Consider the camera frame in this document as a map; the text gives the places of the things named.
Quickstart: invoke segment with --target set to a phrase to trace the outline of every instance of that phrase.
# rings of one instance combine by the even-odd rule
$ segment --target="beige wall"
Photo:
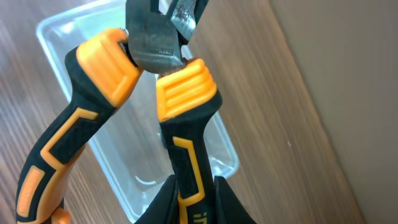
[[[272,5],[367,222],[398,223],[398,1]]]

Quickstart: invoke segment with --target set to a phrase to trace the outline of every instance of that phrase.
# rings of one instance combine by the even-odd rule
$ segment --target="wood grain surface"
[[[27,153],[67,102],[35,38],[86,1],[0,0],[0,220],[14,223]],[[223,95],[241,166],[229,179],[258,223],[364,223],[268,1],[211,0],[190,44]],[[128,223],[91,150],[66,207],[79,223]]]

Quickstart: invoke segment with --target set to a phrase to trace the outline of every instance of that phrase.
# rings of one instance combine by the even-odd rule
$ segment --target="black rubber grip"
[[[72,100],[44,131],[23,166],[16,195],[18,222],[37,220],[40,199],[48,184],[53,184],[50,180],[56,171],[75,157],[116,110],[78,64],[76,49],[67,54],[65,65],[72,82]],[[25,180],[26,190],[20,195]],[[24,203],[25,207],[29,205],[29,208],[23,208],[22,205],[19,207],[18,203]]]
[[[197,162],[200,171],[205,196],[200,201],[186,207],[188,224],[201,223],[205,219],[207,224],[215,223],[215,186],[203,133],[208,121],[218,111],[221,104],[222,97],[217,91],[215,96],[206,103],[160,123],[164,144],[169,152],[182,199],[199,193],[192,162]],[[196,161],[192,161],[187,153],[187,148],[176,145],[176,139],[193,144]]]

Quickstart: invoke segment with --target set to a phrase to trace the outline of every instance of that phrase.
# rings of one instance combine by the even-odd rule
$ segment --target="wooden floor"
[[[0,0],[0,220],[14,223],[27,153],[66,100],[37,23],[84,1]],[[211,70],[241,161],[229,179],[258,223],[364,223],[268,1],[211,0],[190,44]],[[91,150],[66,206],[79,223],[128,223]]]

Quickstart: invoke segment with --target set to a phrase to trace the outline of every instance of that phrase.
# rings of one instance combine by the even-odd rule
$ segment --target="clear plastic tray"
[[[45,19],[37,26],[39,42],[68,100],[71,84],[63,64],[67,52],[107,28],[124,27],[124,3],[92,2]],[[183,55],[192,57],[189,49],[184,49]],[[155,75],[142,74],[130,99],[90,140],[114,193],[133,223],[173,173],[159,134],[155,81]],[[205,129],[205,144],[213,175],[232,176],[239,167],[239,159],[218,113]]]

